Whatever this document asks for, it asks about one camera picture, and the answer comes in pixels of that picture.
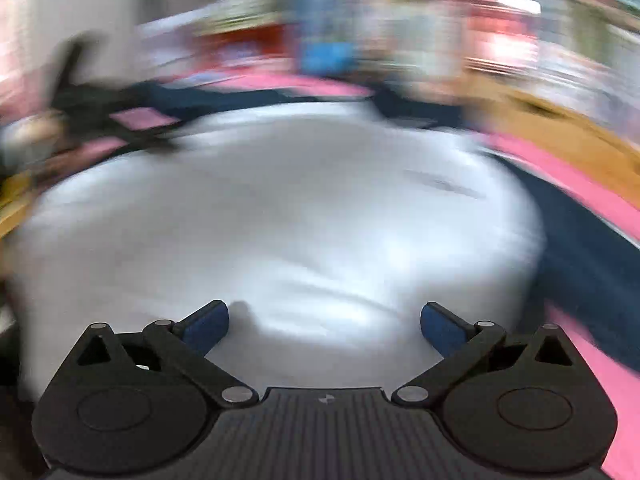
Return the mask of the wooden drawer organizer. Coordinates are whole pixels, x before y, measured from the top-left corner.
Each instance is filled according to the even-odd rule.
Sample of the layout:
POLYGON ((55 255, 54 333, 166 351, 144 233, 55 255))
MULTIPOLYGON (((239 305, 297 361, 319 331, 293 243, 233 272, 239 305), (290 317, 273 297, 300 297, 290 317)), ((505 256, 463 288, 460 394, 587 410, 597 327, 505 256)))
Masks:
POLYGON ((461 90, 490 132, 534 144, 639 205, 639 149, 629 142, 582 114, 493 76, 469 72, 461 90))

